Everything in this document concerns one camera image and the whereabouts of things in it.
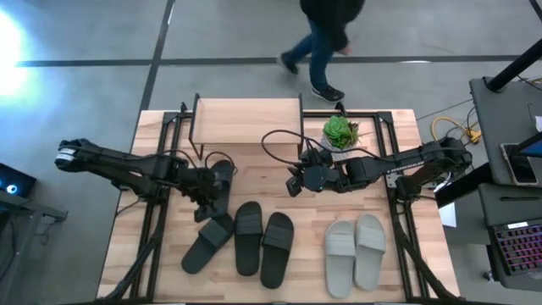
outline black slide sandal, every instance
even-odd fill
[[[235,266],[237,273],[254,275],[260,266],[262,208],[258,202],[243,204],[235,214]]]
[[[194,211],[194,220],[199,223],[208,218],[220,217],[228,213],[230,201],[231,180],[234,167],[230,161],[220,160],[211,167],[215,174],[215,185],[219,184],[217,198],[213,200],[213,208],[200,206]]]
[[[234,220],[228,214],[210,219],[180,262],[183,270],[191,275],[200,272],[233,234]]]
[[[269,289],[279,288],[285,277],[291,244],[294,241],[294,225],[283,213],[273,213],[263,235],[262,285]]]

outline jeans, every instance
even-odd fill
[[[323,90],[328,86],[325,68],[333,58],[333,45],[324,29],[311,20],[308,21],[308,24],[311,26],[311,34],[286,52],[283,60],[285,64],[297,64],[309,53],[312,53],[309,70],[312,87],[316,90]]]

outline black jacket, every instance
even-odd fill
[[[333,48],[339,51],[348,45],[346,24],[362,11],[365,0],[301,0],[301,9],[331,37]]]

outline gray slide sandal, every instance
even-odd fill
[[[356,224],[356,286],[365,291],[379,286],[380,265],[386,252],[386,236],[379,219],[365,214]]]
[[[354,259],[354,226],[348,221],[334,222],[325,232],[325,281],[332,297],[350,295]]]

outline green plant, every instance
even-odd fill
[[[356,144],[358,127],[358,124],[349,122],[348,119],[332,116],[324,125],[324,134],[331,142],[331,146],[345,149]]]

